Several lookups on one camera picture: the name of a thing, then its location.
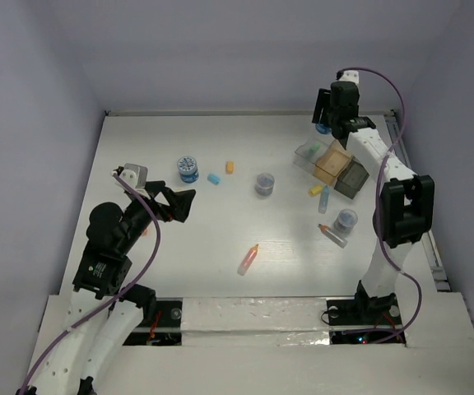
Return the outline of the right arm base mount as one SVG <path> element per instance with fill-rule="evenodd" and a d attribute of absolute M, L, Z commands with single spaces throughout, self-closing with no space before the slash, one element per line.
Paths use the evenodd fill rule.
<path fill-rule="evenodd" d="M 402 317 L 397 306 L 389 311 L 361 313 L 353 299 L 331 299 L 320 319 L 328 326 L 333 345 L 407 343 L 401 333 Z"/>

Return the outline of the blue patterned tape roll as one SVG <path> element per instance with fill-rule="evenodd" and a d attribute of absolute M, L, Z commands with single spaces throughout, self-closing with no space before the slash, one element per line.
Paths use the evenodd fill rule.
<path fill-rule="evenodd" d="M 321 123 L 316 123 L 315 124 L 315 129 L 318 133 L 322 134 L 322 135 L 329 135 L 332 133 L 332 129 L 328 126 L 325 126 Z"/>
<path fill-rule="evenodd" d="M 192 184 L 198 180 L 198 163 L 192 156 L 183 156 L 177 162 L 180 179 L 186 184 Z"/>

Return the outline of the clear jar dark pins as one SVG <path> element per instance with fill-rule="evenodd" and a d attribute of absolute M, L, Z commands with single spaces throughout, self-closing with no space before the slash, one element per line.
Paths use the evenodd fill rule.
<path fill-rule="evenodd" d="M 259 196 L 267 197 L 273 192 L 275 178 L 272 174 L 261 173 L 256 177 L 256 184 L 254 189 Z"/>
<path fill-rule="evenodd" d="M 342 234 L 350 234 L 358 222 L 358 216 L 351 209 L 341 210 L 333 223 L 335 230 Z"/>

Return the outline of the blue highlighter marker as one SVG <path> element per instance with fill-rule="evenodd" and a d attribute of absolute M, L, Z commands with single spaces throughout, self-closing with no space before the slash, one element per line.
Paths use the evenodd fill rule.
<path fill-rule="evenodd" d="M 327 185 L 323 186 L 323 189 L 319 196 L 318 202 L 318 212 L 320 214 L 325 214 L 328 209 L 328 199 L 329 199 L 330 190 Z"/>

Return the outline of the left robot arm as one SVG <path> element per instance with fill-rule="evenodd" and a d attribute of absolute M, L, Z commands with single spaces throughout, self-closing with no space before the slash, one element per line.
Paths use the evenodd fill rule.
<path fill-rule="evenodd" d="M 103 202 L 90 213 L 63 331 L 30 368 L 19 394 L 94 394 L 129 334 L 157 317 L 156 293 L 125 278 L 128 254 L 149 225 L 185 222 L 196 192 L 163 181 L 120 186 L 130 203 Z"/>

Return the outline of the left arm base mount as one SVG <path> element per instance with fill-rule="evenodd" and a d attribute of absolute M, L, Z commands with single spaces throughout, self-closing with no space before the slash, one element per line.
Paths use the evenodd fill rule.
<path fill-rule="evenodd" d="M 133 329 L 125 346 L 180 346 L 183 300 L 157 299 L 155 312 Z"/>

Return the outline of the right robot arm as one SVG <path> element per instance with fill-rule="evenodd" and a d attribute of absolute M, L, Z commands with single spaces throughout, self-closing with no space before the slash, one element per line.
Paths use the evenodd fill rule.
<path fill-rule="evenodd" d="M 359 114 L 356 76 L 344 73 L 318 93 L 314 123 L 321 123 L 365 168 L 376 183 L 373 257 L 355 295 L 328 303 L 331 324 L 365 324 L 388 311 L 396 301 L 395 285 L 413 245 L 430 231 L 435 182 L 404 165 L 380 137 L 375 123 Z"/>

